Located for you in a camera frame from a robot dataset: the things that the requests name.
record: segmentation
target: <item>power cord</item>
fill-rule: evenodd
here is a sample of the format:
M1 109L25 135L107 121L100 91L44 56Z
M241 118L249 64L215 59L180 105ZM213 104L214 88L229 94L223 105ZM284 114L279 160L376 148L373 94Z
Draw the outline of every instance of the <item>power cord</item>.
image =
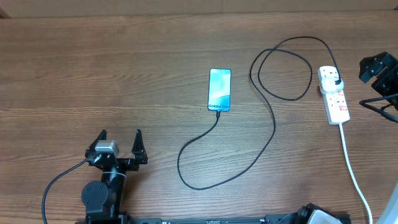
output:
M217 111L216 123L215 123L207 132L205 132L205 133L203 133L202 135L200 135L200 136L198 136L198 137L196 137L196 138L194 138L194 139L192 139L192 140L189 140L189 142L185 143L184 146L181 148L180 153L178 154L178 158L177 158L177 170L178 170L178 174L179 174L179 176L180 176L181 181L182 181L187 187L189 187L189 188L191 188L191 189L193 189L193 190L206 190L206 189L210 189L210 188L219 186L219 185L221 185L221 184L225 184L225 183L227 183L227 182L229 182L229 181L231 181L231 180L234 180L235 178L239 177L240 175L242 175L242 174L244 174L246 171L248 171L248 170L257 162L257 160L260 158L261 154L266 150L266 147L269 145L269 143L271 142L272 138L274 137L275 132L276 132L276 120L275 120L274 111L272 110L272 106L271 106L271 104L268 102L267 98L266 98L266 97L264 96L264 94L260 91L260 89L256 86L256 84L254 84L253 79L252 79L252 69L253 69L253 66L254 66L255 62L257 62L257 59L258 59L264 52L269 51L268 54L266 55L266 57L264 58L264 60L262 61L260 67L259 67L259 71L258 71L258 73L257 73L257 77L258 77L260 86L261 86L266 92L268 92L270 95L272 95L272 96L274 96L274 97L276 97L276 98L278 98L278 99L287 100L287 101L299 100L299 99L301 99L301 98L307 93L308 89L310 88L311 82L312 82L312 67L311 67L311 65L310 65L310 62L308 62L307 59L305 59L304 57L302 57L302 56L299 55L299 54L296 54L295 52L291 52L291 51L289 51L289 50L278 49L278 47L279 47L281 44L283 44L284 42L286 42L286 41L288 41L288 40L293 40L293 39L315 39L315 40L319 40L321 43L323 43L323 44L326 46L326 48L328 49L328 51L329 51L329 53L330 53L330 56L331 56L331 59L333 60L333 63L335 64L335 67L336 67L336 70L337 70L337 73L338 73L339 79L338 79L335 83L336 83L336 85L339 85L339 84L341 83L341 76L340 76L340 72L339 72L338 67L337 67L337 64L336 64L336 60L335 60L335 58L334 58L334 56L333 56L333 54L332 54L332 52L331 52L329 46L328 46L323 40L319 39L318 37L310 37L310 36L291 37L291 38L289 38L289 39L283 40L282 42L280 42L279 44L277 44L273 49L265 49L265 50L263 50L262 52L260 52L260 54L254 59L252 65L251 65L251 67L250 67L249 78L250 78L251 83L252 83L253 86L255 87L255 89L260 93L260 95L262 96L262 98L266 101L266 103L267 103L267 105L268 105L268 108L269 108L269 111L271 112L272 122L274 123L274 130L272 131L271 137L268 139L266 145L262 148L262 150L260 151L260 153L259 153L259 154L257 155L257 157L255 158L255 160L254 160L246 169L244 169L242 172L236 174L235 176L229 178L228 180L224 180L224 181L222 181L222 182L220 182L220 183L218 183L218 184L214 184L214 185L211 185L211 186L209 186L209 187L202 187L202 188L192 187L191 185L187 184L187 183L184 181L184 179L183 179L183 177L182 177L182 175L181 175L181 172L180 172L180 157L181 157L181 153L184 151L184 149L185 149L189 144L191 144L191 143L195 142L196 140L202 138L203 136L205 136L206 134L208 134L211 130L213 130L213 128L217 125L218 120L219 120L219 118L220 118L220 113L221 113L221 112L220 112L220 111ZM290 98L284 98L284 97L281 97L281 96L277 96L276 94L273 94L272 92L270 92L270 91L262 84L261 79L260 79L260 71L261 71L261 68L262 68L264 62L266 61L267 57L268 57L271 53L273 53L274 51L285 52L285 53L294 55L294 56L296 56L296 57L298 57L298 58L301 58L301 59L302 59L305 63L307 63L307 65L310 67L310 81L309 81L308 86L307 86L307 88L305 89L304 93L301 94L299 97L290 99Z
M43 195L43 200L42 200L42 216L43 216L43 221L44 224L47 224L47 218L45 217L45 198L47 196L47 193L50 190L51 185L53 185L55 183L55 181L57 181L59 178L61 178L62 176L64 176L65 174L69 173L70 171L76 169L77 167L80 167L81 165L83 165L87 160L83 160L80 163L78 163L77 165L75 165L74 167L68 169L67 171L63 172L62 174L58 175L56 178L54 178L49 185L47 186L47 188L44 191L44 195Z
M359 189L358 183L356 182L353 170L351 168L351 164L349 163L347 147L346 147L346 139L344 137L344 131L343 131L343 124L339 123L338 127L340 128L341 143L343 144L344 157L346 159L346 163L347 163L349 174L351 175L351 178L352 178L352 180L354 182L354 186L355 186L356 191L358 192L359 196L361 197L361 199L363 201L363 204L366 207L366 211L368 212L368 217L369 217L369 224L373 224L373 218L372 218L371 209L369 208L368 202L366 201L365 197L363 196L361 189Z

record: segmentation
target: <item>wood grain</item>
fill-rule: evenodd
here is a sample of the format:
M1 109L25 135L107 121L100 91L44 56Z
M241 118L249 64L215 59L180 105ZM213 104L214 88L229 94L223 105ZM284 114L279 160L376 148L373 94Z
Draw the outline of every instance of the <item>wood grain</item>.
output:
M377 11L396 6L396 0L0 0L5 17L11 18Z
M42 223L47 184L79 162L102 129L121 156L131 156L137 128L149 163L127 178L123 209L134 217L261 217L312 202L366 223L318 90L316 69L332 61L312 40L283 45L311 62L314 79L299 101L266 94L277 132L256 165L200 192L178 177L180 148L215 121L206 109L213 67L233 71L231 111L187 148L182 174L204 187L253 161L272 120L249 83L249 66L262 49L296 35L325 40L337 59L351 113L348 152L376 221L398 180L397 126L358 105L377 97L359 80L359 61L398 55L397 20L394 11L0 20L0 223ZM301 94L310 77L306 64L282 53L262 72L265 86L285 97ZM81 220L81 189L99 178L99 170L83 166L56 182L47 197L49 223Z

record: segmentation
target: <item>extension lead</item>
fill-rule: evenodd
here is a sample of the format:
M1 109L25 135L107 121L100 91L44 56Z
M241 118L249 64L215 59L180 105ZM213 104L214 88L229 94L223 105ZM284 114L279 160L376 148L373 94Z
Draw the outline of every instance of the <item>extension lead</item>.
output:
M259 154L257 155L257 157L255 158L255 160L254 160L246 169L244 169L243 171L241 171L241 172L238 173L237 175L235 175L235 176L229 178L228 180L224 180L224 181L222 181L222 182L220 182L220 183L218 183L218 184L214 184L214 185L211 185L211 186L209 186L209 187L203 187L203 188L192 187L191 185L189 185L188 183L186 183L186 182L184 181L184 179L183 179L183 177L182 177L182 175L181 175L181 172L180 172L180 157L181 157L181 153L184 151L184 149L185 149L189 144L191 144L191 143L195 142L196 140L202 138L203 136L205 136L206 134L208 134L211 130L213 130L213 128L217 125L218 120L219 120L219 118L220 118L220 113L221 113L221 112L220 112L220 111L217 111L217 114L216 114L216 122L215 122L215 124L214 124L208 131L206 131L205 133L203 133L202 135L200 135L200 136L198 136L198 137L196 137L196 138L194 138L194 139L191 139L191 140L189 140L189 142L185 143L185 145L181 148L180 153L178 154L178 158L177 158L177 170L178 170L178 174L179 174L179 176L180 176L181 181L182 181L187 187L189 187L189 188L191 188L191 189L193 189L193 190L206 190L206 189L210 189L210 188L219 186L219 185L221 185L221 184L225 184L225 183L227 183L227 182L229 182L229 181L231 181L231 180L234 180L235 178L239 177L240 175L242 175L242 174L244 174L246 171L248 171L248 170L257 162L257 160L260 158L261 154L264 152L264 150L266 150L266 147L268 146L268 144L271 142L272 138L274 137L275 132L276 132L276 120L275 120L274 112L273 112L273 110L272 110L272 106L271 106L271 104L268 102L268 100L267 100L267 98L264 96L264 94L263 94L263 93L260 91L260 89L256 86L256 84L254 84L253 79L252 79L252 69L253 69L253 66L254 66L255 62L257 62L257 59L258 59L264 52L268 52L268 54L265 56L265 58L264 58L264 59L262 60L262 62L261 62L261 65L260 65L260 67L259 67L259 71L258 71L258 73L257 73L257 78L258 78L258 80L259 80L260 86L261 86L266 92L268 92L270 95L272 95L272 96L274 96L274 97L276 97L276 98L278 98L278 99L287 100L287 101L299 100L299 99L301 99L301 98L307 93L308 89L310 88L311 82L312 82L312 67L311 67L311 65L310 65L310 62L308 62L307 59L305 59L304 57L302 57L302 56L299 55L299 54L296 54L295 52L291 52L291 51L289 51L289 50L278 49L278 47L279 47L281 44L283 44L284 42L286 42L286 41L288 41L288 40L293 40L293 39L315 39L315 40L318 40L318 41L320 41L321 43L323 43L323 45L325 45L325 47L328 49L328 51L329 51L329 53L330 53L330 56L331 56L331 59L332 59L333 63L335 64L336 72L337 72L337 75L338 75L338 79L335 81L335 85L342 85L342 83L341 83L341 76L340 76L340 72L338 71L338 67L337 67L337 64L336 64L336 60L335 60L335 58L334 58L334 56L333 56L333 54L332 54L332 52L331 52L329 46L328 46L323 40L319 39L318 37L310 37L310 36L292 37L292 38L283 40L282 42L280 42L279 44L277 44L273 49L265 49L265 50L263 50L263 51L260 52L260 54L254 59L252 65L251 65L251 67L250 67L249 78L250 78L251 83L252 83L253 86L255 87L255 89L260 93L260 95L262 96L262 98L266 101L266 103L267 103L267 105L268 105L268 107L269 107L269 111L271 112L272 122L274 123L274 130L272 131L271 137L268 139L266 145L262 148L262 150L260 151L260 153L259 153ZM305 89L304 93L301 94L299 97L297 97L297 98L284 98L284 97L278 96L278 95L273 94L272 92L270 92L270 91L262 84L261 79L260 79L261 68L262 68L264 62L266 61L266 59L268 58L268 56L269 56L271 53L273 53L274 51L285 52L285 53L294 55L294 56L296 56L296 57L298 57L298 58L301 58L305 63L307 63L308 67L310 68L310 81L309 81L308 86L307 86L307 88Z
M356 182L351 164L349 163L346 140L344 137L343 123L350 119L346 97L343 91L344 83L341 82L340 88L336 87L334 81L338 78L336 76L337 69L332 66L322 66L318 69L319 87L322 92L323 101L325 103L326 115L329 124L338 124L340 129L341 143L343 145L344 157L347 163L348 172L353 180L356 191L361 197L369 217L369 224L373 224L372 212L369 208L368 202L363 196L361 189L359 189Z

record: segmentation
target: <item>plug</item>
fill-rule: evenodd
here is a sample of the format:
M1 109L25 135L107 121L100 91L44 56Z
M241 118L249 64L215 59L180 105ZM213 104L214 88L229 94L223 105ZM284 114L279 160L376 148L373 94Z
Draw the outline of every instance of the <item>plug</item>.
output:
M323 94L341 91L344 88L344 82L336 85L339 79L337 69L333 66L322 66L318 69L319 88Z

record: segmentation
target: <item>white plug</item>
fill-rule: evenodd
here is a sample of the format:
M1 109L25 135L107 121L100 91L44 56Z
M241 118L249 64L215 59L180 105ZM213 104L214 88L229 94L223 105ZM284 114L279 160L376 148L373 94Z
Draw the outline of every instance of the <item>white plug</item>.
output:
M318 69L319 87L323 94L341 91L344 88L344 82L336 85L338 80L337 69L333 66L322 66Z
M322 66L318 69L319 87L325 102L326 115L329 124L340 124L349 120L346 98L344 96L344 83L338 80L337 69L332 66Z

